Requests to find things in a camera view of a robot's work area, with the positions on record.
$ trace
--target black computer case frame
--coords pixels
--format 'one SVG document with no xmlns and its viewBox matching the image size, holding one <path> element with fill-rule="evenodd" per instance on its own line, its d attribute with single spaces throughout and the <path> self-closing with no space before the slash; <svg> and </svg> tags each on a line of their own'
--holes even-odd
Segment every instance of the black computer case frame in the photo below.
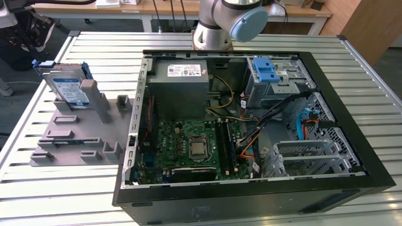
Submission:
<svg viewBox="0 0 402 226">
<path fill-rule="evenodd" d="M 222 51 L 208 53 L 228 54 Z M 146 50 L 147 55 L 186 53 L 193 50 Z M 165 186 L 121 189 L 121 160 L 114 205 L 121 206 L 141 225 L 185 223 L 284 214 L 325 212 L 396 185 L 345 104 L 309 52 L 230 51 L 233 54 L 298 55 L 348 138 L 366 176 L 265 181 L 202 186 Z"/>
</svg>

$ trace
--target slatted metal table surface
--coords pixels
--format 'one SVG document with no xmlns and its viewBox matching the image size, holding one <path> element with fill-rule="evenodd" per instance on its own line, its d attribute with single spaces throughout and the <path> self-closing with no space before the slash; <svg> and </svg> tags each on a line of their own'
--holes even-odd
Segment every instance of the slatted metal table surface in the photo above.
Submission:
<svg viewBox="0 0 402 226">
<path fill-rule="evenodd" d="M 57 61 L 86 61 L 106 96 L 134 97 L 145 49 L 192 49 L 192 36 L 82 32 L 67 38 Z M 397 186 L 326 213 L 190 225 L 402 225 L 402 103 L 349 42 L 326 36 L 261 35 L 252 42 L 234 42 L 234 49 L 313 53 Z M 0 152 L 0 225 L 137 225 L 125 211 L 111 205 L 117 165 L 29 165 L 55 110 L 55 95 L 50 91 L 43 82 Z"/>
</svg>

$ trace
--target ram slot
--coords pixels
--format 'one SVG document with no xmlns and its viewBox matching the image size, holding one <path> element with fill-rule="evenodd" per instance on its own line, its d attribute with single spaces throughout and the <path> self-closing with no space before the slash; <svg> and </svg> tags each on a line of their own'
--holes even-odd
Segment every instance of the ram slot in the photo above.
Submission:
<svg viewBox="0 0 402 226">
<path fill-rule="evenodd" d="M 217 133 L 221 171 L 224 175 L 230 175 L 230 172 L 234 171 L 234 167 L 233 167 L 232 142 L 230 142 L 230 133 L 228 130 L 228 122 L 218 121 L 216 123 L 216 133 Z"/>
<path fill-rule="evenodd" d="M 237 172 L 237 171 L 240 171 L 238 170 L 240 164 L 238 164 L 238 161 L 237 161 L 237 149 L 236 149 L 236 146 L 234 146 L 232 126 L 230 126 L 230 123 L 228 121 L 226 121 L 226 128 L 228 128 L 229 141 L 230 141 L 230 147 L 232 147 L 230 156 L 233 158 L 233 169 Z"/>
</svg>

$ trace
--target motherboard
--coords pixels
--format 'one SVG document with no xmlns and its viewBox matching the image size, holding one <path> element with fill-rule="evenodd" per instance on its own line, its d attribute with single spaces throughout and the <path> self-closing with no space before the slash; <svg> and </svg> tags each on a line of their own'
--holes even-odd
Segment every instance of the motherboard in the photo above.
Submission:
<svg viewBox="0 0 402 226">
<path fill-rule="evenodd" d="M 238 162 L 240 138 L 238 121 L 161 121 L 157 154 L 145 156 L 147 183 L 249 178 L 248 162 Z"/>
</svg>

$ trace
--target gray carpet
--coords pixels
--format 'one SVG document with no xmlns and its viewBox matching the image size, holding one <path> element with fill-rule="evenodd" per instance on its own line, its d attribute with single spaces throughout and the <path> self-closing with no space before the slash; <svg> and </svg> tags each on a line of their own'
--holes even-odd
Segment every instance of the gray carpet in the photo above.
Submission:
<svg viewBox="0 0 402 226">
<path fill-rule="evenodd" d="M 62 19 L 62 26 L 55 28 L 45 50 L 49 53 L 49 59 L 57 57 L 70 31 L 142 32 L 143 26 L 139 20 L 91 19 L 91 24 L 86 24 L 83 19 Z M 402 48 L 392 48 L 374 66 L 376 71 L 400 97 L 402 97 L 401 62 Z M 2 79 L 6 82 L 41 82 L 42 80 L 34 70 L 17 72 L 2 59 L 0 72 Z M 10 86 L 14 89 L 14 95 L 11 97 L 0 96 L 0 132 L 3 133 L 13 132 L 39 84 L 13 83 Z M 0 136 L 0 148 L 6 141 L 7 137 Z"/>
</svg>

